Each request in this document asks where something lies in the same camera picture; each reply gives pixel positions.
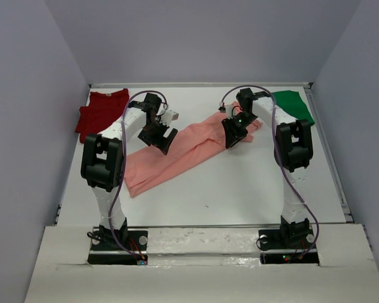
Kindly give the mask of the pink t-shirt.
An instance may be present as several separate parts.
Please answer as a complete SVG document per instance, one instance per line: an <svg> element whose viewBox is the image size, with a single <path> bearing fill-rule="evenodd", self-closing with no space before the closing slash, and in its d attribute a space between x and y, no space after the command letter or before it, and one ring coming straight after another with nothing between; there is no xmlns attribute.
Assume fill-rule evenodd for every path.
<svg viewBox="0 0 379 303"><path fill-rule="evenodd" d="M128 155L124 183L129 195L139 196L223 152L226 149L224 118L224 113L216 112L203 122L179 131L167 155L154 146Z"/></svg>

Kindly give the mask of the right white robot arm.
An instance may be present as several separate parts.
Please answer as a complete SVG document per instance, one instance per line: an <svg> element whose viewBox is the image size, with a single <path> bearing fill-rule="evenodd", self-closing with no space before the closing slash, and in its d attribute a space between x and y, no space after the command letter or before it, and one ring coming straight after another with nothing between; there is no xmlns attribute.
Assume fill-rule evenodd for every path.
<svg viewBox="0 0 379 303"><path fill-rule="evenodd" d="M241 85L235 88L237 105L220 101L226 148L231 148L248 134L252 122L261 119L271 127L274 159L282 172L284 204L280 225L259 231L257 246L271 249L302 249L314 235L302 197L305 172L313 158L311 124L282 110L275 96L266 88Z"/></svg>

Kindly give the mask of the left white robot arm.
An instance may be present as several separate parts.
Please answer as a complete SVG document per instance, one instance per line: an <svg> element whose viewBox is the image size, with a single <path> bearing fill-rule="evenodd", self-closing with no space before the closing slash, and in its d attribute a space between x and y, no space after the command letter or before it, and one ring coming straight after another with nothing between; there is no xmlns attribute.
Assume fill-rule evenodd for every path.
<svg viewBox="0 0 379 303"><path fill-rule="evenodd" d="M169 109L165 95L157 90L144 90L141 94L145 97L141 102L131 97L123 106L121 116L116 119L120 131L112 134L106 129L86 136L80 170L96 197L100 213L99 231L89 233L90 238L128 254L134 252L125 247L128 224L119 200L126 170L127 142L137 134L146 145L167 155L177 135L177 129L170 124L178 119L178 114Z"/></svg>

